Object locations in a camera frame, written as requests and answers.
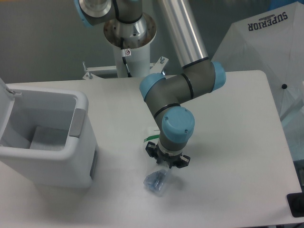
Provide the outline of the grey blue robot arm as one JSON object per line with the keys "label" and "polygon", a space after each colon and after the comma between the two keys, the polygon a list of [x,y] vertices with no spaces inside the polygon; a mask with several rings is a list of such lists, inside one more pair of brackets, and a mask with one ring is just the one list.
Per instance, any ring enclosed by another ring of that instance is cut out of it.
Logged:
{"label": "grey blue robot arm", "polygon": [[[132,61],[131,56],[156,35],[142,1],[76,0],[74,5],[86,26],[104,25],[105,37],[119,50],[118,73],[134,77],[140,62]],[[158,163],[183,168],[190,157],[182,150],[193,134],[195,120],[182,104],[221,88],[226,73],[220,63],[210,61],[188,1],[162,0],[160,7],[183,72],[170,78],[161,73],[145,74],[140,83],[143,100],[160,130],[158,142],[149,142],[146,151]]]}

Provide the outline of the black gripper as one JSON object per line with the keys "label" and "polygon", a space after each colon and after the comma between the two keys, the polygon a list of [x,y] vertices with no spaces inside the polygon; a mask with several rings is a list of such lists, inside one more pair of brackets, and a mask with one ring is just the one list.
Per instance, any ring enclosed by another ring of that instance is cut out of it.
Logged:
{"label": "black gripper", "polygon": [[165,149],[162,148],[160,144],[156,145],[153,142],[148,142],[145,150],[151,158],[156,160],[157,164],[166,162],[170,169],[172,167],[176,167],[178,169],[187,167],[190,162],[190,157],[182,155],[182,152],[176,155],[170,155],[169,153],[165,153]]}

